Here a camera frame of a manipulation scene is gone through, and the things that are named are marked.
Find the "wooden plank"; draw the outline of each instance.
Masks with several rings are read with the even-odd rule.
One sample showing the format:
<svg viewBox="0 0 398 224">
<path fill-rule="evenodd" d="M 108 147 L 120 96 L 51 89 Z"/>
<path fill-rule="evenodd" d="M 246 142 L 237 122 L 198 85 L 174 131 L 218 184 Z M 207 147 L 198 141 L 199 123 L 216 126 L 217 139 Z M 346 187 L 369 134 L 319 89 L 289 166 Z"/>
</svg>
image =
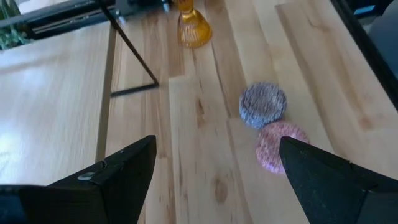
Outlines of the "wooden plank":
<svg viewBox="0 0 398 224">
<path fill-rule="evenodd" d="M 228 114 L 239 117 L 239 96 L 246 88 L 238 48 L 224 0 L 204 0 L 204 12 L 213 28 L 211 46 Z"/>
<path fill-rule="evenodd" d="M 335 152 L 398 179 L 398 114 L 328 1 L 278 7 Z"/>
<path fill-rule="evenodd" d="M 157 136 L 157 158 L 154 175 L 150 184 L 139 223 L 175 223 L 175 199 L 173 178 L 173 157 L 171 151 L 170 104 L 169 104 L 169 64 L 167 51 L 167 15 L 154 12 L 127 24 L 124 31 L 129 36 L 142 35 L 132 40 L 142 51 L 142 57 L 160 81 L 160 88 L 111 100 L 107 155 L 143 138 L 149 134 Z M 115 59 L 115 66 L 129 63 L 128 54 Z M 120 69 L 119 86 L 126 81 L 130 84 L 148 81 L 148 76 L 131 76 L 130 69 Z"/>
<path fill-rule="evenodd" d="M 225 5 L 246 83 L 277 83 L 273 55 L 253 1 L 229 0 Z"/>
<path fill-rule="evenodd" d="M 203 105 L 212 102 L 200 98 L 199 85 L 194 76 L 170 80 L 177 223 L 252 223 L 225 119 L 198 119 L 226 111 L 203 107 L 198 114 L 197 99 Z"/>
<path fill-rule="evenodd" d="M 317 107 L 308 89 L 308 84 L 304 79 L 277 11 L 275 10 L 276 5 L 285 2 L 287 1 L 252 0 L 258 15 L 262 33 L 267 40 L 267 52 L 272 59 L 271 65 L 275 71 L 276 82 L 285 91 L 287 97 L 288 107 L 284 118 L 303 128 L 310 136 L 311 143 L 314 146 L 333 152 Z M 255 59 L 248 57 L 246 60 L 250 61 Z"/>
<path fill-rule="evenodd" d="M 101 157 L 114 35 L 104 23 L 2 52 L 1 183 L 51 184 Z"/>
<path fill-rule="evenodd" d="M 308 223 L 286 176 L 265 171 L 258 163 L 254 153 L 257 131 L 240 119 L 231 119 L 228 127 L 253 223 Z"/>
</svg>

